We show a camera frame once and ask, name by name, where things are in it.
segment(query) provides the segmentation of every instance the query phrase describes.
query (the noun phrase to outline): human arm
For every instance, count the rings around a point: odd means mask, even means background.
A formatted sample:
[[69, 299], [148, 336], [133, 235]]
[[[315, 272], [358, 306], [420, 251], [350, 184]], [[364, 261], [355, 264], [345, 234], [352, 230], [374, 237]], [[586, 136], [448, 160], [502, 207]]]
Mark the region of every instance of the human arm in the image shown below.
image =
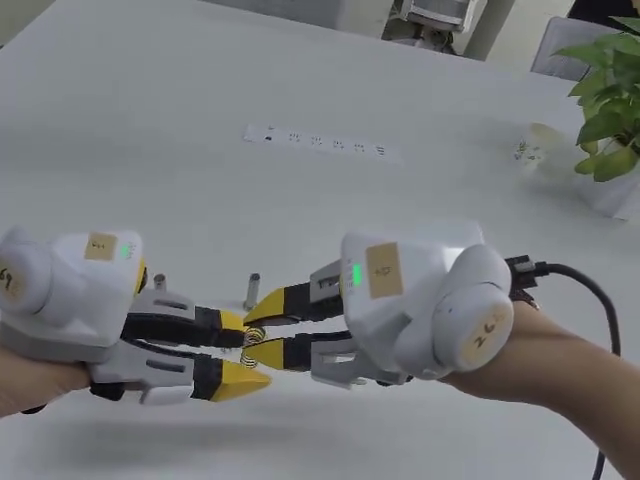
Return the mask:
[[0, 418], [45, 405], [89, 384], [82, 365], [37, 362], [0, 347]]
[[507, 345], [446, 383], [481, 398], [547, 408], [572, 422], [624, 478], [640, 479], [640, 369], [516, 302]]

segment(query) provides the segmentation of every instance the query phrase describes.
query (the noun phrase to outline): white pot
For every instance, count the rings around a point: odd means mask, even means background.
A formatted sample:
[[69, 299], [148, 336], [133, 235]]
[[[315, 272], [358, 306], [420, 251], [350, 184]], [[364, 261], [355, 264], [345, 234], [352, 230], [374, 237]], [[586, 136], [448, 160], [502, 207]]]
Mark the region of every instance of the white pot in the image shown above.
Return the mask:
[[[617, 142], [607, 143], [607, 153], [621, 148]], [[608, 182], [596, 182], [591, 175], [577, 175], [574, 186], [596, 212], [621, 220], [640, 217], [640, 171], [637, 168]]]

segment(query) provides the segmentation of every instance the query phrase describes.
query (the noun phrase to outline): spring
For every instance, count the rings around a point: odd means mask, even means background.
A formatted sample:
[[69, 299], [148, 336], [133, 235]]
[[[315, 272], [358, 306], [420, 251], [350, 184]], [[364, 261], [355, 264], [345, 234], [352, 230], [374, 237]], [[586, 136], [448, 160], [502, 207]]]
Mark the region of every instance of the spring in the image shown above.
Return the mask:
[[[249, 327], [244, 334], [244, 345], [255, 345], [256, 343], [260, 343], [267, 338], [267, 331], [262, 327]], [[256, 368], [258, 366], [258, 362], [256, 362], [253, 358], [248, 356], [244, 351], [240, 356], [240, 364], [244, 365], [247, 368]]]

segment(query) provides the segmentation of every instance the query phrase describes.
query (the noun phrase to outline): metal screw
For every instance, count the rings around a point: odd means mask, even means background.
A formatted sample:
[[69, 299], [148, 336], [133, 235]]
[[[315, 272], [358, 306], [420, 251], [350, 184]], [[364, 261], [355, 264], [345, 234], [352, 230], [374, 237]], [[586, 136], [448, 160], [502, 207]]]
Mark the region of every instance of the metal screw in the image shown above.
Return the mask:
[[167, 290], [167, 277], [164, 273], [158, 273], [155, 277], [153, 277], [153, 285], [156, 290], [166, 291]]
[[260, 274], [252, 273], [249, 277], [247, 299], [242, 304], [242, 307], [245, 309], [245, 311], [250, 311], [258, 304], [258, 288], [260, 288]]

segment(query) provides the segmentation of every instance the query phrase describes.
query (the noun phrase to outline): floor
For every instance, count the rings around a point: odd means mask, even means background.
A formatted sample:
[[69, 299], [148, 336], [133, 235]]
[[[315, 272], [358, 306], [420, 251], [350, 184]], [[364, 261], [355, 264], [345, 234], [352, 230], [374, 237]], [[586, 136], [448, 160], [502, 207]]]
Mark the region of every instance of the floor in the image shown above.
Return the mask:
[[[0, 0], [0, 45], [9, 42], [53, 1]], [[486, 1], [479, 1], [474, 25]], [[549, 18], [564, 16], [571, 3], [572, 0], [516, 0], [487, 61], [513, 69], [528, 70]], [[462, 53], [469, 38], [469, 33], [456, 36], [455, 50]]]

